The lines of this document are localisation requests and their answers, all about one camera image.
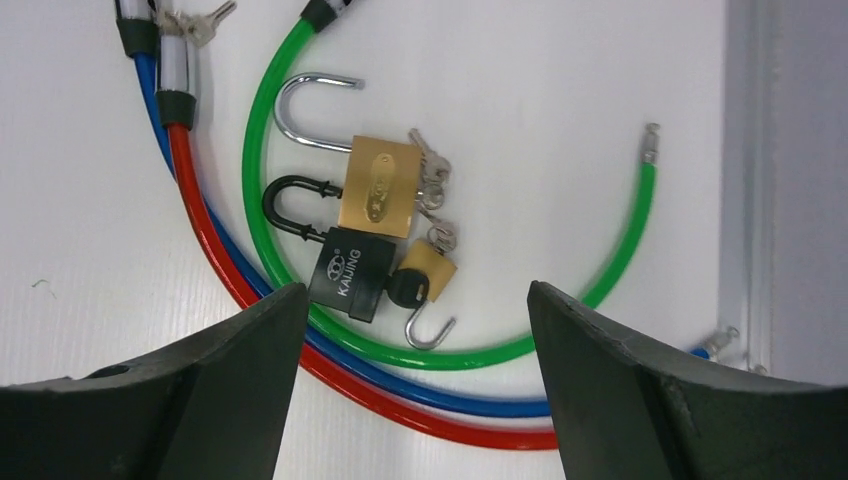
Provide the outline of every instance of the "gray wall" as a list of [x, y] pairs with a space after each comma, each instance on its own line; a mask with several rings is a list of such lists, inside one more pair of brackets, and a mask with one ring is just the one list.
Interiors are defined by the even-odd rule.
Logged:
[[848, 2], [782, 9], [772, 373], [848, 384]]

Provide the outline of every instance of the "brand logo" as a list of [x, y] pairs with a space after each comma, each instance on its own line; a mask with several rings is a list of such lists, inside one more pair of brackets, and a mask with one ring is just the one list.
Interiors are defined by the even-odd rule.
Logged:
[[346, 297], [348, 292], [350, 291], [350, 286], [353, 284], [353, 277], [356, 275], [356, 267], [359, 264], [359, 257], [362, 256], [362, 252], [359, 250], [351, 250], [350, 254], [347, 257], [347, 260], [342, 259], [342, 273], [340, 276], [340, 282], [338, 290], [336, 294], [341, 297]]
[[336, 249], [333, 253], [336, 254], [333, 258], [330, 259], [330, 263], [327, 264], [327, 278], [330, 281], [337, 282], [340, 278], [342, 278], [342, 272], [344, 272], [345, 261], [344, 257], [341, 256], [341, 252]]
[[371, 183], [365, 197], [365, 214], [371, 223], [379, 223], [389, 213], [389, 191], [395, 174], [395, 159], [381, 153], [371, 165]]

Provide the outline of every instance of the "red cable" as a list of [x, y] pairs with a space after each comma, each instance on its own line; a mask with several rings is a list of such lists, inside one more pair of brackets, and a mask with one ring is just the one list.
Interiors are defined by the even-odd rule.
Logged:
[[[177, 184], [194, 234], [233, 299], [241, 308], [247, 308], [258, 302], [259, 297], [230, 259], [212, 225], [209, 212], [206, 211], [194, 171], [188, 129], [182, 125], [170, 125], [168, 138], [171, 141]], [[437, 417], [430, 412], [413, 408], [348, 373], [308, 345], [304, 345], [300, 366], [333, 390], [372, 412], [421, 433], [466, 445], [501, 450], [557, 448], [556, 435], [551, 430], [496, 430]]]

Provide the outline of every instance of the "blue cable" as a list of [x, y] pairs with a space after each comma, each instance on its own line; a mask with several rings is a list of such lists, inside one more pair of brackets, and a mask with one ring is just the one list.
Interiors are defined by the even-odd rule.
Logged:
[[706, 348], [698, 347], [694, 350], [691, 350], [689, 353], [695, 355], [696, 357], [703, 358], [704, 360], [710, 360], [710, 352], [708, 352]]
[[[152, 56], [143, 53], [134, 55], [133, 60], [135, 61], [142, 95], [144, 96], [144, 104], [147, 107], [147, 113], [150, 116], [150, 123], [153, 125], [153, 131], [156, 134], [156, 141], [159, 143], [159, 148], [162, 150], [162, 156], [165, 157], [165, 163], [168, 164], [168, 169], [173, 175], [174, 164], [171, 158], [171, 148], [168, 145], [168, 135], [165, 132], [165, 129], [159, 124], [159, 111], [156, 106], [154, 96], [156, 92], [156, 60]], [[238, 267], [241, 274], [247, 280], [247, 283], [250, 284], [253, 291], [260, 297], [269, 295], [273, 291], [271, 287], [241, 253], [238, 246], [227, 233], [227, 230], [224, 228], [223, 224], [221, 224], [220, 220], [218, 220], [218, 217], [209, 205], [207, 204], [206, 206], [207, 210], [209, 210], [209, 216], [212, 218], [212, 223], [215, 224], [215, 230], [221, 237], [224, 247], [232, 257], [236, 267]], [[347, 350], [344, 350], [327, 337], [321, 335], [320, 332], [312, 327], [307, 329], [306, 343], [325, 357], [340, 365], [346, 371], [356, 375], [362, 380], [365, 380], [366, 382], [393, 395], [397, 395], [398, 397], [411, 400], [413, 402], [418, 402], [428, 407], [464, 413], [467, 415], [493, 418], [547, 417], [551, 414], [551, 410], [546, 399], [488, 400], [483, 398], [464, 397], [452, 393], [440, 392], [409, 380], [405, 380], [386, 372], [365, 360], [362, 360]]]

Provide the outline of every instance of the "black shackle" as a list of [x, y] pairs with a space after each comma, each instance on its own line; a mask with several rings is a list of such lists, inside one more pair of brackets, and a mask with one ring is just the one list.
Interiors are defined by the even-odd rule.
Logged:
[[274, 208], [277, 196], [289, 187], [297, 187], [309, 190], [310, 192], [315, 192], [321, 195], [321, 198], [342, 198], [343, 190], [330, 184], [329, 181], [319, 182], [318, 180], [304, 177], [303, 175], [285, 175], [271, 182], [271, 184], [268, 185], [268, 188], [265, 189], [265, 193], [262, 195], [262, 212], [265, 214], [265, 218], [268, 219], [268, 223], [286, 233], [297, 235], [304, 240], [314, 240], [319, 243], [324, 243], [324, 241], [327, 240], [326, 234], [316, 230], [311, 223], [309, 225], [304, 225], [302, 223], [289, 220], [288, 218], [280, 215], [277, 209]]

